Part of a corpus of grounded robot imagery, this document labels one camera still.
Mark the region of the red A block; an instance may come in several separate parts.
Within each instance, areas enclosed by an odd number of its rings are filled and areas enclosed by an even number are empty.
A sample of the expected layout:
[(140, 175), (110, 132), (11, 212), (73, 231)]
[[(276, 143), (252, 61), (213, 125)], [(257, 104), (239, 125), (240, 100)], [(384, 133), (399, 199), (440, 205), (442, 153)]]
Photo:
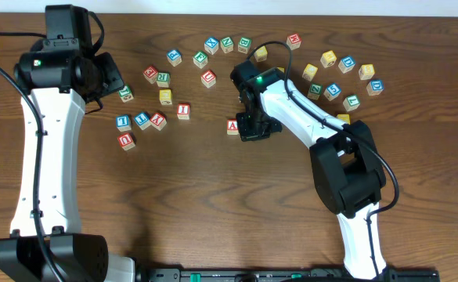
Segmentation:
[(226, 131), (228, 135), (236, 136), (239, 134), (238, 123), (235, 119), (229, 119), (227, 121)]

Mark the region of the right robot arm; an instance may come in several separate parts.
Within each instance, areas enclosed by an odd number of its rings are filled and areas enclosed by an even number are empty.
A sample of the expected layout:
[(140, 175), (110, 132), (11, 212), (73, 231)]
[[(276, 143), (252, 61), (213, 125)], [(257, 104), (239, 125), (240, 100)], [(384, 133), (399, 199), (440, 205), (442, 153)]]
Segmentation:
[(374, 212), (386, 178), (367, 125), (350, 125), (321, 110), (277, 68), (261, 72), (245, 60), (230, 79), (245, 106), (236, 115), (242, 141), (267, 139), (283, 127), (291, 130), (308, 147), (317, 194), (340, 223), (345, 269), (357, 279), (380, 277), (387, 264)]

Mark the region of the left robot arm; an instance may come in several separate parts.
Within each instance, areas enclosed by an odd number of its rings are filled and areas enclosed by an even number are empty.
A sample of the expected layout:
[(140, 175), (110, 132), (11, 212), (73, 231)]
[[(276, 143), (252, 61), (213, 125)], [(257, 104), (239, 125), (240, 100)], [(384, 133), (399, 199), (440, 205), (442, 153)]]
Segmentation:
[(86, 105), (126, 89), (111, 55), (93, 40), (97, 16), (49, 5), (45, 34), (8, 81), (21, 95), (25, 141), (20, 196), (0, 239), (0, 270), (15, 281), (138, 281), (134, 259), (84, 234), (77, 199), (78, 140)]

